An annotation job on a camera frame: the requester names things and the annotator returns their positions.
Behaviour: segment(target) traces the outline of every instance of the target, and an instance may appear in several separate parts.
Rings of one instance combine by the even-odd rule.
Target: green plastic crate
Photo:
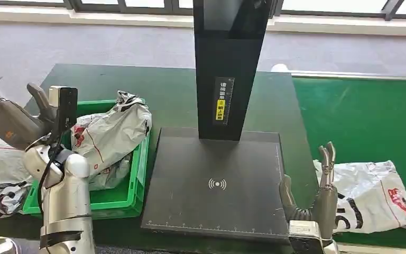
[[[115,100],[79,102],[77,115],[103,113],[115,105]],[[149,149],[150,133],[133,151],[130,173],[114,189],[90,192],[93,219],[116,219],[137,217],[141,214],[144,202],[144,183]],[[63,137],[62,142],[71,147],[70,133]],[[36,193],[38,183],[34,182],[23,206],[23,213],[41,217]]]

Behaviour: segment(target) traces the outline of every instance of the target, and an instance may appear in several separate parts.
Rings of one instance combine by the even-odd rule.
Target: wireless symbol
[[[219,182],[214,181],[212,178],[208,182],[208,186],[210,189],[213,189],[214,187],[219,187],[221,189],[226,189],[226,181],[222,179]]]

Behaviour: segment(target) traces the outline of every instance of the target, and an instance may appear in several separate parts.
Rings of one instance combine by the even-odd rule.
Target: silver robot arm
[[[27,89],[40,115],[31,116],[0,94],[0,138],[26,151],[24,166],[40,182],[43,227],[39,253],[94,254],[88,163],[60,145],[64,131],[77,120],[77,90],[51,87],[48,98],[39,86],[28,84]],[[2,244],[11,243],[0,239]]]
[[[291,191],[290,176],[284,175],[279,186],[285,217],[289,221],[289,240],[300,254],[338,254],[337,243],[332,238],[337,211],[337,188],[333,185],[335,148],[319,147],[322,157],[320,188],[310,208],[297,207]]]
[[[25,168],[38,181],[50,160],[51,149],[39,145],[24,154]],[[88,162],[83,156],[63,149],[54,159],[40,186],[44,210],[40,254],[95,253],[88,176]]]

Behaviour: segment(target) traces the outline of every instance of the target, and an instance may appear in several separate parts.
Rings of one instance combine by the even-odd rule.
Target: black scanning platform
[[[287,241],[279,197],[284,175],[277,133],[204,140],[197,129],[162,128],[142,228]]]

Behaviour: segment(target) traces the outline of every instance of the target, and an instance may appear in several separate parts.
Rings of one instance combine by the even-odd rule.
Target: green table
[[[126,89],[144,97],[149,104],[154,128],[150,158],[161,126],[197,126],[195,72],[190,69],[118,66],[56,65],[46,80],[51,85],[76,86],[79,100],[110,99],[115,89]],[[391,159],[406,186],[406,80],[351,77],[293,77],[258,72],[245,120],[245,130],[280,132],[287,173],[299,204],[308,205],[316,188],[311,155],[317,147],[333,140],[338,163]],[[27,108],[34,109],[29,102]],[[304,125],[302,127],[301,109]],[[38,239],[42,221],[29,216],[0,219],[0,235]],[[272,243],[182,237],[139,229],[139,219],[94,221],[97,244],[134,249],[163,249],[188,252],[288,253]],[[341,242],[406,248],[406,230],[371,235],[342,234]]]

